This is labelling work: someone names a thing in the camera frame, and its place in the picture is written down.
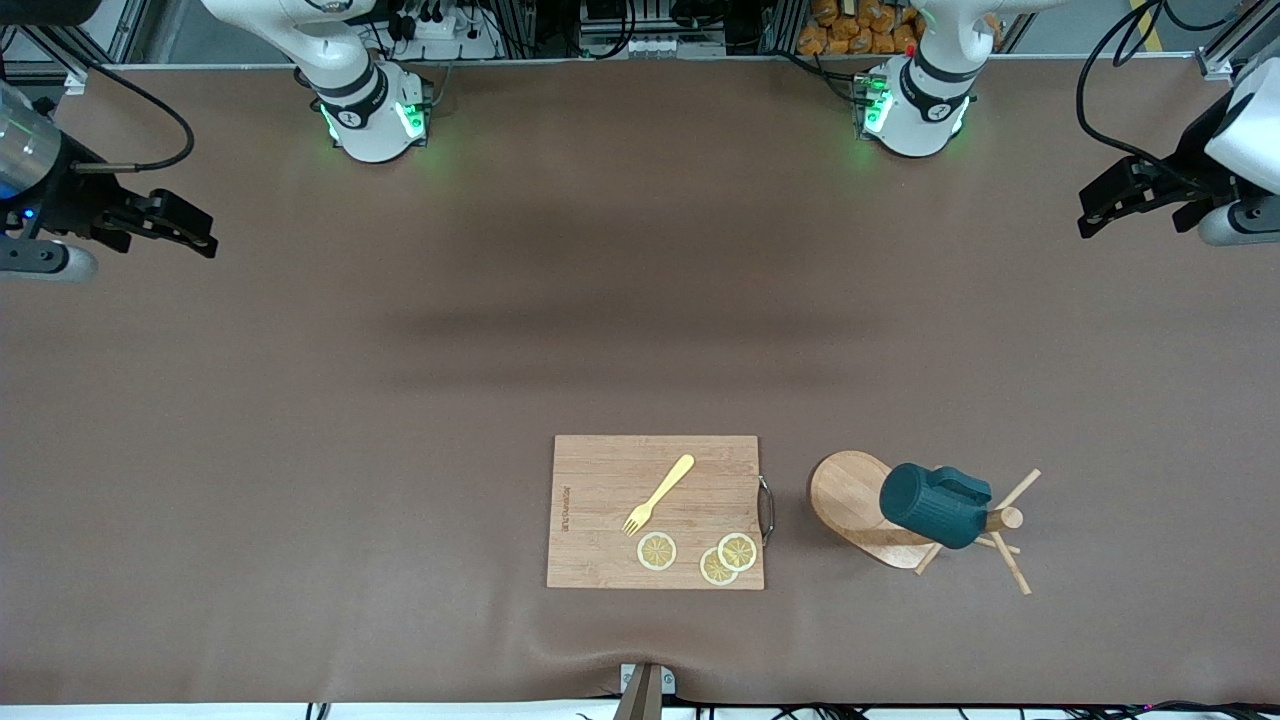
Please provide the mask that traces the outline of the dark green ribbed cup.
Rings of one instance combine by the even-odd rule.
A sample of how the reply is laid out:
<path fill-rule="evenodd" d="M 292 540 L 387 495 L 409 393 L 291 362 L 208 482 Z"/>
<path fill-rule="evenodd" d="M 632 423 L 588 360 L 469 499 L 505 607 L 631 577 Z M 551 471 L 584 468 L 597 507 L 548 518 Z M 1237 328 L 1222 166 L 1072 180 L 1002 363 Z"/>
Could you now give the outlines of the dark green ribbed cup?
<path fill-rule="evenodd" d="M 974 544 L 986 528 L 989 484 L 956 468 L 892 468 L 879 491 L 884 518 L 950 550 Z"/>

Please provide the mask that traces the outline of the wooden mug tree rack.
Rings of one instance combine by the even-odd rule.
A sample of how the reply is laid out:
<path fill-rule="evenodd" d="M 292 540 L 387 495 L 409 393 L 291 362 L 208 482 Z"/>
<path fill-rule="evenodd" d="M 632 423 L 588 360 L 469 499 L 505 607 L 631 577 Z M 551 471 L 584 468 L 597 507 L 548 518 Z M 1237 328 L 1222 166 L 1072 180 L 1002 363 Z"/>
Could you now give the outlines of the wooden mug tree rack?
<path fill-rule="evenodd" d="M 879 509 L 879 493 L 884 478 L 895 466 L 863 451 L 832 454 L 818 464 L 810 477 L 809 501 L 815 516 L 836 536 L 887 568 L 920 577 L 943 551 L 960 550 L 946 548 L 884 518 Z M 1033 589 L 1019 566 L 1019 550 L 1005 536 L 1023 525 L 1024 515 L 1015 502 L 1039 478 L 1041 470 L 1030 470 L 1002 498 L 996 498 L 989 486 L 992 501 L 986 528 L 974 544 L 965 547 L 995 550 L 1024 596 L 1032 594 Z"/>

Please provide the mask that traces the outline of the orange snack bag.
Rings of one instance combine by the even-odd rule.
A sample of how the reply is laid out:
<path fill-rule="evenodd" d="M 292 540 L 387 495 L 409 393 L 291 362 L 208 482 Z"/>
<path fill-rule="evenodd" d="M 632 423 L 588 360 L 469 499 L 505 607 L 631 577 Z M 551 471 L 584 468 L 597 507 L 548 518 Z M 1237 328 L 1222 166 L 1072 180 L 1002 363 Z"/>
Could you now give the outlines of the orange snack bag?
<path fill-rule="evenodd" d="M 906 54 L 925 31 L 925 18 L 910 0 L 808 0 L 795 53 Z"/>

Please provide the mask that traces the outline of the white power strip with plugs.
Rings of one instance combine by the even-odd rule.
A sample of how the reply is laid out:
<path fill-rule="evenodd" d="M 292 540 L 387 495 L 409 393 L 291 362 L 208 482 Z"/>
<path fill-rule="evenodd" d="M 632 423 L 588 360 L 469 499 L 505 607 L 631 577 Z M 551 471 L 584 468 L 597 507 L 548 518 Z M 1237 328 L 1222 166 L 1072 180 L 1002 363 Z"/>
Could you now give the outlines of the white power strip with plugs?
<path fill-rule="evenodd" d="M 494 15 L 480 6 L 449 6 L 442 19 L 396 14 L 387 23 L 387 47 L 397 61 L 507 59 Z"/>

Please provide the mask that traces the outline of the yellow plastic fork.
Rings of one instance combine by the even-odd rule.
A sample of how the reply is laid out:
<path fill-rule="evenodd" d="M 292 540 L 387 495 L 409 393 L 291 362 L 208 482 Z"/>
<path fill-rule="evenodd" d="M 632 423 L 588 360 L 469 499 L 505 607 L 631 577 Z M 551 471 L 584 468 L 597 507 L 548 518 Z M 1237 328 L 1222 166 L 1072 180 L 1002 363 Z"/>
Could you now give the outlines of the yellow plastic fork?
<path fill-rule="evenodd" d="M 695 461 L 692 455 L 684 454 L 673 462 L 659 486 L 627 515 L 623 523 L 625 536 L 635 536 L 648 524 L 655 506 L 692 470 Z"/>

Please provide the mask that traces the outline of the aluminium frame profile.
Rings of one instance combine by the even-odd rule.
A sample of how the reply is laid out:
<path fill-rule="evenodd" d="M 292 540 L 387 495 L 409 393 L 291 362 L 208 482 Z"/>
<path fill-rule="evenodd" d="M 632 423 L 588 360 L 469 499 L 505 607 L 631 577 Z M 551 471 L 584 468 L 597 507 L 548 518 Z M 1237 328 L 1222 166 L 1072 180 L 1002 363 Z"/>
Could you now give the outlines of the aluminium frame profile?
<path fill-rule="evenodd" d="M 1234 79 L 1280 56 L 1280 0 L 1239 0 L 1226 23 L 1196 51 L 1206 79 Z"/>
<path fill-rule="evenodd" d="M 35 0 L 36 9 L 93 10 L 69 26 L 19 26 L 0 20 L 0 79 L 31 97 L 78 96 L 88 59 L 105 67 L 146 60 L 150 31 L 163 0 Z"/>

